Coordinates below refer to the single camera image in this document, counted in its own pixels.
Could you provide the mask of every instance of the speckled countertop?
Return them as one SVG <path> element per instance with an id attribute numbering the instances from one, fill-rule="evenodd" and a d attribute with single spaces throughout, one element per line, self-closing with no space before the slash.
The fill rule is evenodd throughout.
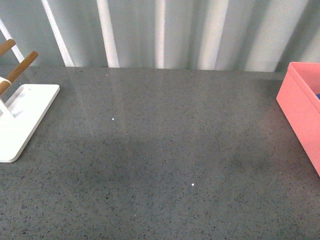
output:
<path id="1" fill-rule="evenodd" d="M 0 76 L 13 67 L 0 66 Z M 283 73 L 30 67 L 60 93 L 0 163 L 0 239 L 319 239 Z"/>

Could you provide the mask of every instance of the white stand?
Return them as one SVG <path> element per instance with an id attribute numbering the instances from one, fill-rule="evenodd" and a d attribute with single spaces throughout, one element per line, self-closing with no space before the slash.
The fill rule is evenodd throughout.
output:
<path id="1" fill-rule="evenodd" d="M 18 159 L 60 90 L 55 84 L 24 84 L 0 99 L 0 163 Z"/>

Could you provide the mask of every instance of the table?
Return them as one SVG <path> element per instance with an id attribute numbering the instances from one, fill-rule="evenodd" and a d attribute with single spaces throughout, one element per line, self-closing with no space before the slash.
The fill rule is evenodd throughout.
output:
<path id="1" fill-rule="evenodd" d="M 0 239 L 320 239 L 320 178 L 276 102 L 284 76 L 30 67 L 4 100 L 61 90 L 0 164 Z"/>

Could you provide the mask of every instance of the pink storage bin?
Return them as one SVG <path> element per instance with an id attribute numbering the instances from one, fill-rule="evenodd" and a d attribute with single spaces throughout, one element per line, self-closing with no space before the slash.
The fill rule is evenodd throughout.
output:
<path id="1" fill-rule="evenodd" d="M 320 63 L 291 62 L 276 97 L 320 176 Z"/>

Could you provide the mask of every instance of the wooden dowel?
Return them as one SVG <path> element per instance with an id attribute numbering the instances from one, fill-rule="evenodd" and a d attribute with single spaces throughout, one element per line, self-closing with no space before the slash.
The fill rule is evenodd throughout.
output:
<path id="1" fill-rule="evenodd" d="M 4 43 L 0 45 L 0 57 L 5 54 L 8 50 L 10 50 L 14 45 L 16 45 L 16 42 L 12 39 L 8 39 Z"/>
<path id="2" fill-rule="evenodd" d="M 29 65 L 38 57 L 36 51 L 31 52 L 12 72 L 6 76 L 6 79 L 13 83 L 23 72 L 29 67 Z M 0 95 L 3 94 L 10 84 L 6 81 L 0 82 Z"/>

